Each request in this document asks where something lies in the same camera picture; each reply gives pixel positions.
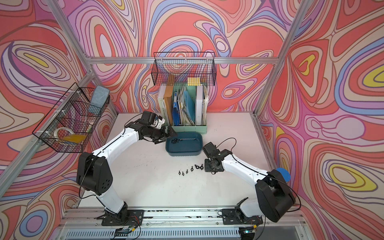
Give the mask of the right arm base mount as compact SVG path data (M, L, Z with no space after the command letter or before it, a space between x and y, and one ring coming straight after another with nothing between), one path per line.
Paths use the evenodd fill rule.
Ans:
M264 223L263 213L258 199L248 197L242 199L234 208L221 209L219 216L223 218L224 225L256 225Z

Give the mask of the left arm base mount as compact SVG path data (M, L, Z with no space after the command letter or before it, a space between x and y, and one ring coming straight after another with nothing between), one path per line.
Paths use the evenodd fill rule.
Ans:
M140 226L143 218L144 210L122 209L118 214L105 211L102 216L96 219L102 221L102 226Z

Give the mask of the teal plastic storage tray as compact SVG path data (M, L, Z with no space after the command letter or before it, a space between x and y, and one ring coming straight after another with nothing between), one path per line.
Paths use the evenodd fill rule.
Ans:
M203 148L203 137L197 132L180 132L174 138L166 141L166 151L172 157L198 156ZM179 139L177 144L172 144L172 139Z

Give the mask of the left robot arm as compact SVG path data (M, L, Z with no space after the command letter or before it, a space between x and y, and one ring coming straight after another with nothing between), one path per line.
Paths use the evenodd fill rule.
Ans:
M79 156L77 184L96 195L98 201L105 207L105 218L111 219L113 224L126 225L130 221L130 214L126 202L118 196L112 186L114 180L111 172L112 163L140 140L159 144L175 136L177 133L172 127L153 127L130 122L106 145L92 153L84 152Z

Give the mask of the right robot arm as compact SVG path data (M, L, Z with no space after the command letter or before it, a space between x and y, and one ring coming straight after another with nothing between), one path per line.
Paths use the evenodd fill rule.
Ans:
M280 171L251 166L228 150L207 154L204 169L213 175L232 173L255 188L256 197L245 197L234 207L233 216L242 224L256 216L264 216L277 223L296 203L294 191Z

